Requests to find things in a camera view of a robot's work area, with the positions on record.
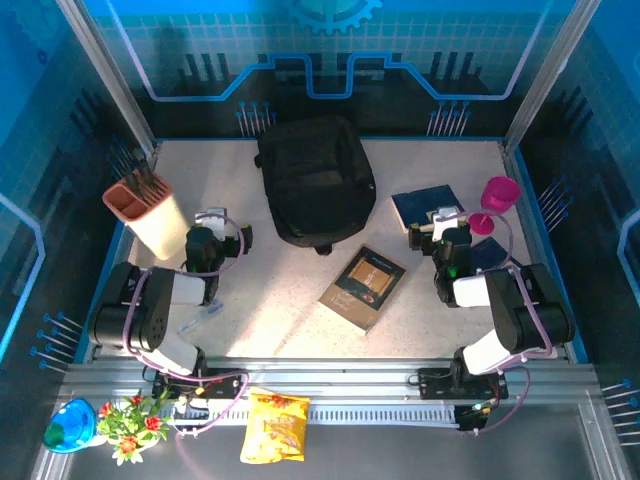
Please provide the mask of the clear plastic pen packet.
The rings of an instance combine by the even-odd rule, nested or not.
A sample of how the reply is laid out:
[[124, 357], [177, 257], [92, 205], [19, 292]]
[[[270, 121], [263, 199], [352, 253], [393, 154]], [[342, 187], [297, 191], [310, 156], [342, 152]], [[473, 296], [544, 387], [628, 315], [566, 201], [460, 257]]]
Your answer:
[[179, 329], [182, 335], [188, 335], [196, 329], [207, 325], [211, 320], [218, 316], [224, 309], [224, 304], [214, 299], [209, 305], [202, 306], [197, 313]]

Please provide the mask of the brown paperback book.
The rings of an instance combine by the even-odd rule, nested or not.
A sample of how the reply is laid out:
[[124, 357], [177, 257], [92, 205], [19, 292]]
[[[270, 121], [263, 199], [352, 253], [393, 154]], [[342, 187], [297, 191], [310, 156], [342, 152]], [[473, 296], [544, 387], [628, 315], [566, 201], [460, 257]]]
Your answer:
[[363, 244], [319, 298], [361, 335], [378, 322], [407, 269]]

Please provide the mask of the black backpack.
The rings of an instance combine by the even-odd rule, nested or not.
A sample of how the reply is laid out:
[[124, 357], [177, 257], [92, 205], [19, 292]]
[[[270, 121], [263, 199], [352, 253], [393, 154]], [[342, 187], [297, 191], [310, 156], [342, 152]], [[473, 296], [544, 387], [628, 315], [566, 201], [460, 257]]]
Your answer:
[[320, 256], [364, 229], [377, 197], [372, 167], [346, 118], [278, 124], [257, 138], [254, 163], [279, 237]]

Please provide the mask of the yellow snack bag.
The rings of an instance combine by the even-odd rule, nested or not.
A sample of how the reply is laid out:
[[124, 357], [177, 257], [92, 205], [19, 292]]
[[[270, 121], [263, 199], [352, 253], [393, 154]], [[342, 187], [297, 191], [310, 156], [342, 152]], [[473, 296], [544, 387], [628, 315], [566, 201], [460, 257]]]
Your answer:
[[310, 399], [252, 387], [240, 461], [263, 465], [305, 460]]

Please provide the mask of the cream utensil holder, orange rim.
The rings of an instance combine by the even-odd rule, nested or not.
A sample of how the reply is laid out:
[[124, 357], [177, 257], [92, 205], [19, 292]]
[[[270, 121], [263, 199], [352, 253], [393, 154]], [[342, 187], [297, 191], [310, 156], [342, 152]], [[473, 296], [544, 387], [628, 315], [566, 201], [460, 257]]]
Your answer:
[[135, 176], [141, 195], [120, 180], [103, 193], [103, 203], [158, 259], [167, 260], [184, 247], [191, 222], [162, 177], [151, 173], [150, 185], [140, 173]]

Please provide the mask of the pink plastic goblet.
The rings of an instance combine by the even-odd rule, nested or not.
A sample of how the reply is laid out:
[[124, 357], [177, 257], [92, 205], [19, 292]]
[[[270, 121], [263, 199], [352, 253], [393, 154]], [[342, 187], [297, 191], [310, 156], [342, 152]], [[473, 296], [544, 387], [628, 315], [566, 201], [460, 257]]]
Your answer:
[[492, 213], [504, 214], [516, 203], [520, 195], [521, 188], [512, 178], [491, 178], [481, 196], [482, 212], [473, 213], [468, 219], [471, 231], [478, 235], [490, 235], [495, 229]]

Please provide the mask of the black electronics board with LEDs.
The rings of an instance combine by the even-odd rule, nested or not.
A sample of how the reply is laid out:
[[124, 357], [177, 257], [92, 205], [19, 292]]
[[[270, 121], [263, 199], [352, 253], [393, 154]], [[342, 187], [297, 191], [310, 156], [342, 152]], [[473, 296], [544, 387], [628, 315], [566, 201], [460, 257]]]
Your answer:
[[455, 422], [461, 432], [473, 432], [483, 429], [490, 413], [499, 406], [495, 398], [485, 400], [474, 405], [456, 406], [454, 408]]

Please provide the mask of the artificial red flower plant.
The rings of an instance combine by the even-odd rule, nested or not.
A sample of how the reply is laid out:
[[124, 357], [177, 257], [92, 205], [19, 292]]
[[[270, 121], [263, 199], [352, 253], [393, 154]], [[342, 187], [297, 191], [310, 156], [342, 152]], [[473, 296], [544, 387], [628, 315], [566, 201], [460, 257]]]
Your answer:
[[142, 463], [143, 451], [167, 440], [168, 418], [161, 410], [168, 397], [167, 389], [156, 399], [139, 391], [119, 404], [107, 402], [99, 409], [97, 433], [113, 447], [112, 458], [118, 466]]

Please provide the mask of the tall grey-handled knife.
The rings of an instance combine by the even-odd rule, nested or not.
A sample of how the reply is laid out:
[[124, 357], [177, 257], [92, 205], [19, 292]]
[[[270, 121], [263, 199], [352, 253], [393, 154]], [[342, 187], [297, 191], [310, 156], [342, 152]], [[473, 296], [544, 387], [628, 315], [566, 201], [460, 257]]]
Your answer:
[[132, 151], [132, 158], [137, 190], [139, 191], [139, 195], [142, 195], [143, 188], [155, 187], [153, 172], [151, 171], [144, 152], [140, 148], [136, 148]]

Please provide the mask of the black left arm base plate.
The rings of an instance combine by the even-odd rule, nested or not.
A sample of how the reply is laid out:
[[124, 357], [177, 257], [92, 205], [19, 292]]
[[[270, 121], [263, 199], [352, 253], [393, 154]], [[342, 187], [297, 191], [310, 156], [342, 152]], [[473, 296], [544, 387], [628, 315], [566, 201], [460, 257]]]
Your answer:
[[155, 371], [153, 379], [146, 379], [146, 381], [151, 384], [153, 399], [157, 399], [165, 390], [168, 390], [169, 400], [177, 400], [180, 395], [185, 395], [188, 399], [232, 400], [240, 391], [243, 377], [233, 375], [213, 381], [189, 382]]

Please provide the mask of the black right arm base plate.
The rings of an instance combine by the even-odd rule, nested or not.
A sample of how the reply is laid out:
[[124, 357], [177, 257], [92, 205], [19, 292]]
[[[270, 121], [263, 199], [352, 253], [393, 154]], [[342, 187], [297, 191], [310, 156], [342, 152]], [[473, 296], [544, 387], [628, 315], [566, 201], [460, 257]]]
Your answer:
[[509, 398], [506, 379], [496, 373], [454, 377], [449, 368], [421, 368], [417, 386], [423, 400], [489, 400]]

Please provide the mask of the aluminium mounting rail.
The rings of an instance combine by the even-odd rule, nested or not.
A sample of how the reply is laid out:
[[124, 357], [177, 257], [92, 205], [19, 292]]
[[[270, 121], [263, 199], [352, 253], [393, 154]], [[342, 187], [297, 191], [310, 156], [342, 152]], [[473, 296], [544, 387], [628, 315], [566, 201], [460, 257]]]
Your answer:
[[[278, 393], [311, 398], [318, 404], [417, 404], [419, 390], [408, 384], [421, 368], [449, 368], [448, 359], [418, 358], [211, 358], [214, 369], [245, 370], [249, 384]], [[533, 360], [529, 372], [505, 373], [508, 403], [521, 395], [531, 378], [527, 405], [581, 404], [599, 399], [599, 382], [589, 364], [565, 358]], [[63, 377], [59, 399], [84, 397], [93, 402], [133, 394], [150, 388], [142, 378], [142, 364], [131, 357], [99, 357], [71, 366]]]

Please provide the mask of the aluminium frame post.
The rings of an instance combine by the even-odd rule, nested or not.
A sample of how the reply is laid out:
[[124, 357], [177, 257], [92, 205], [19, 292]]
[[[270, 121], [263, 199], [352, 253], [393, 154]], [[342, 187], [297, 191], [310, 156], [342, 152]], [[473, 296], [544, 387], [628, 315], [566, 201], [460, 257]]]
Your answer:
[[602, 0], [576, 0], [527, 91], [504, 139], [504, 151], [515, 153], [559, 75], [565, 69]]
[[55, 0], [69, 26], [114, 100], [140, 148], [148, 158], [156, 139], [125, 78], [81, 0]]

